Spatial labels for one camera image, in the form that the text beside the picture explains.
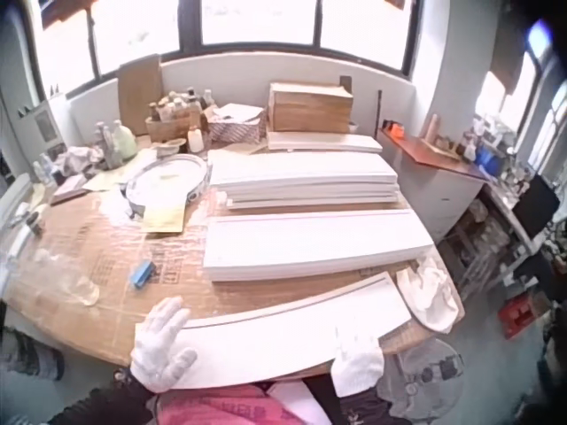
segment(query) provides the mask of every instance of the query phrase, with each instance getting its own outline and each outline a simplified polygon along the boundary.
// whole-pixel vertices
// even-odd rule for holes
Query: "white wall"
[[[412,82],[416,97],[411,118],[406,130],[418,135],[426,117],[430,114],[431,101],[439,82],[439,73],[445,48],[449,24],[450,0],[436,0],[423,3],[420,36]]]
[[[38,104],[38,96],[31,73],[24,25],[13,7],[8,9],[0,26],[0,51],[0,96],[4,100],[0,111],[3,118],[0,122],[2,152],[14,175],[19,175],[30,172],[31,161],[25,158],[27,145],[21,131],[18,109],[24,105],[34,107]]]
[[[472,125],[492,62],[499,10],[499,0],[451,0],[447,46],[430,111],[441,117],[439,132],[454,140]]]
[[[553,181],[561,173],[565,161],[567,161],[567,121],[558,130],[555,146],[541,174]]]
[[[164,90],[213,91],[219,104],[230,102],[266,106],[272,81],[338,83],[340,75],[353,77],[354,122],[362,134],[374,131],[377,91],[381,89],[382,119],[408,122],[414,87],[409,81],[349,62],[289,53],[227,53],[168,62],[162,66]],[[92,139],[99,120],[120,117],[116,80],[71,99],[79,130]]]

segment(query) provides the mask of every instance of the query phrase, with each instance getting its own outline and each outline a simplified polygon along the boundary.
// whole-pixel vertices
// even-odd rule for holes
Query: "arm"
[[[147,390],[129,371],[109,387],[95,389],[89,396],[54,416],[50,425],[98,425],[131,423],[143,425],[151,420],[145,405],[155,394]]]
[[[88,398],[68,407],[50,425],[140,424],[151,419],[145,405],[158,393],[170,390],[197,359],[191,349],[170,351],[177,334],[189,319],[182,300],[166,298],[154,306],[145,321],[136,325],[130,369],[119,374],[109,388],[93,390]]]
[[[390,415],[391,403],[377,394],[384,374],[384,354],[376,338],[359,335],[363,325],[337,330],[338,352],[330,369],[340,407],[351,425],[411,425]]]

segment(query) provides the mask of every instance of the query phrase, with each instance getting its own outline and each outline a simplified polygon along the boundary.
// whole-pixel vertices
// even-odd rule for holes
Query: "curved white board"
[[[336,326],[356,315],[376,338],[411,316],[382,273],[339,290],[252,312],[189,321],[172,353],[192,347],[198,358],[177,389],[265,381],[334,359]]]

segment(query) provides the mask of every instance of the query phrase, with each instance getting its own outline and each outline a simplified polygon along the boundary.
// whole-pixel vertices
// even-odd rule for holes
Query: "cardboard box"
[[[340,86],[273,82],[268,116],[274,131],[349,132],[353,95]]]

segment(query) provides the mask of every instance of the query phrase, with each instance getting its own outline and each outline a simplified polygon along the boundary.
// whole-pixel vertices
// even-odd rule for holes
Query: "stack of white boards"
[[[397,202],[398,175],[364,152],[272,152],[213,169],[211,185],[232,210]]]
[[[380,153],[382,146],[368,135],[268,132],[271,151],[352,151]]]
[[[410,209],[219,217],[203,268],[217,282],[294,278],[415,259],[432,246]]]

